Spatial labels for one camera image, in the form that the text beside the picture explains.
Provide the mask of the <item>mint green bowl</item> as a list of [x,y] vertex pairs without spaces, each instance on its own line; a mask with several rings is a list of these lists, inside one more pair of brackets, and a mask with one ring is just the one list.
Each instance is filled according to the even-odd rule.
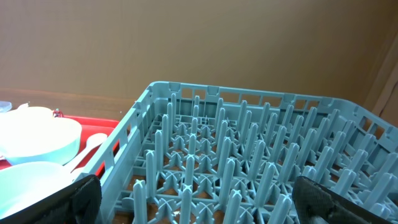
[[71,172],[53,162],[27,162],[1,170],[1,218],[39,202],[72,182]]

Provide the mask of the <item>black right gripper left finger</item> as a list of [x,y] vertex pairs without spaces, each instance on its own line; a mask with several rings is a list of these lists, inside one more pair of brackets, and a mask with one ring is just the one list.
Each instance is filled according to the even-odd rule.
[[93,224],[102,200],[99,178],[88,175],[58,192],[1,219],[1,223]]

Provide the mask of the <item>red snack wrapper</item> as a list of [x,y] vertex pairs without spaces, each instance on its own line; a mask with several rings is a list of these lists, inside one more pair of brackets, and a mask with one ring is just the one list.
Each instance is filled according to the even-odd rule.
[[53,110],[53,117],[54,118],[63,118],[63,112],[61,110],[59,110],[58,108],[56,108],[55,110]]

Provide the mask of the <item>light blue bowl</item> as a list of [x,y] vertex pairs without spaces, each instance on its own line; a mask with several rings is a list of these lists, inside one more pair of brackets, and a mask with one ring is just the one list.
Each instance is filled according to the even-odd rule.
[[80,147],[82,126],[55,118],[52,110],[27,107],[1,114],[1,155],[11,165],[48,161],[64,165]]

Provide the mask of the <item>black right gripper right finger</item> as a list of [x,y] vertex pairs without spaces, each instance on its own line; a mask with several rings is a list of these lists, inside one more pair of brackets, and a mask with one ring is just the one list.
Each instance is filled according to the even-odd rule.
[[299,176],[294,182],[292,200],[302,224],[382,224],[388,220],[356,205],[323,185]]

